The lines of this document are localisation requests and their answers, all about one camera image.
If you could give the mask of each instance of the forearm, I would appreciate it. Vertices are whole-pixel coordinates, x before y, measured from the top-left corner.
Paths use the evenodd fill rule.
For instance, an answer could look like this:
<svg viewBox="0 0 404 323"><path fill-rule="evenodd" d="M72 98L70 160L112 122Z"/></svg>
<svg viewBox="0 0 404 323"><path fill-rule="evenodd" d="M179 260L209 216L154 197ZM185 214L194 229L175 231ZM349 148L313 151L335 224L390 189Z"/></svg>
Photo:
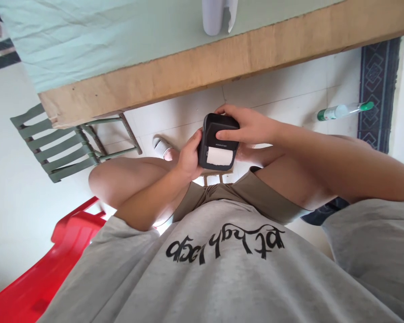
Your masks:
<svg viewBox="0 0 404 323"><path fill-rule="evenodd" d="M369 198L404 201L404 165L357 143L275 123L271 144L301 163L327 188L354 203Z"/></svg>
<svg viewBox="0 0 404 323"><path fill-rule="evenodd" d="M147 231L189 183L189 179L172 169L160 180L126 200L114 216L132 228Z"/></svg>

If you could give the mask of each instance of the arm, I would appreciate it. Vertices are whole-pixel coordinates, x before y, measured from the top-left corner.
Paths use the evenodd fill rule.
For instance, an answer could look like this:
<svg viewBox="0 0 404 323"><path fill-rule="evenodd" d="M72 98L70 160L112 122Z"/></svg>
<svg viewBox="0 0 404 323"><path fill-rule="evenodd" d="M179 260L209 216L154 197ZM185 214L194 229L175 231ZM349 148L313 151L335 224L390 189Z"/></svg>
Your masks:
<svg viewBox="0 0 404 323"><path fill-rule="evenodd" d="M201 130L198 130L182 149L177 166L127 199L114 216L139 231L149 230L179 193L202 173L197 153L201 138Z"/></svg>
<svg viewBox="0 0 404 323"><path fill-rule="evenodd" d="M240 130L219 131L218 139L280 147L350 203L371 198L404 201L404 164L388 155L250 109L225 105L216 113L227 113L241 125Z"/></svg>

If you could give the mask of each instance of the plastic bottle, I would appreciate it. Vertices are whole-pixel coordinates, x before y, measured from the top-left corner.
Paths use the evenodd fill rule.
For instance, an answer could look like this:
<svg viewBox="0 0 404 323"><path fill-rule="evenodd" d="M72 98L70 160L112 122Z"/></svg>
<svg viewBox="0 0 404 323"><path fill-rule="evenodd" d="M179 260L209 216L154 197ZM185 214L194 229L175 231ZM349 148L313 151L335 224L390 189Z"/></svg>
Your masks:
<svg viewBox="0 0 404 323"><path fill-rule="evenodd" d="M374 107L374 102L350 103L347 105L337 105L332 108L320 110L317 113L318 121L340 119L357 114L361 111L368 111Z"/></svg>

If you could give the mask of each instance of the leg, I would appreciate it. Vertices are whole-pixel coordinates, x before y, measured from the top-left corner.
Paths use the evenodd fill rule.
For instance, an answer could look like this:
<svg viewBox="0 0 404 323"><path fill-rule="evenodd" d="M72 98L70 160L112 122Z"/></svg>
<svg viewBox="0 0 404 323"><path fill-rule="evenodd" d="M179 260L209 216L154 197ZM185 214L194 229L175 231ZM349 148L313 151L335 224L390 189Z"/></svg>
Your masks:
<svg viewBox="0 0 404 323"><path fill-rule="evenodd" d="M88 183L95 196L117 209L132 195L162 178L175 166L178 157L176 150L169 149L165 154L166 160L151 157L111 159L91 171ZM158 223L165 222L172 215L187 189L183 189L171 203L170 209L158 219Z"/></svg>
<svg viewBox="0 0 404 323"><path fill-rule="evenodd" d="M337 137L370 147L356 138ZM255 175L277 193L303 209L315 210L336 197L319 179L276 147L252 149L243 146L237 158L264 167L256 171Z"/></svg>

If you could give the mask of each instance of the knee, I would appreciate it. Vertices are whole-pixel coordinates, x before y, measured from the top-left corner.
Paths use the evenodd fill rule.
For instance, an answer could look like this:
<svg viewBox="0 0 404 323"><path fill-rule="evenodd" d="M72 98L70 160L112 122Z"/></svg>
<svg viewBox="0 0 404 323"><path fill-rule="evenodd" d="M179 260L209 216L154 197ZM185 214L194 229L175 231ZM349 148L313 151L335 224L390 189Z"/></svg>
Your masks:
<svg viewBox="0 0 404 323"><path fill-rule="evenodd" d="M102 202L114 207L115 195L121 189L122 177L126 177L128 170L123 171L120 158L111 159L97 165L88 176L90 190Z"/></svg>

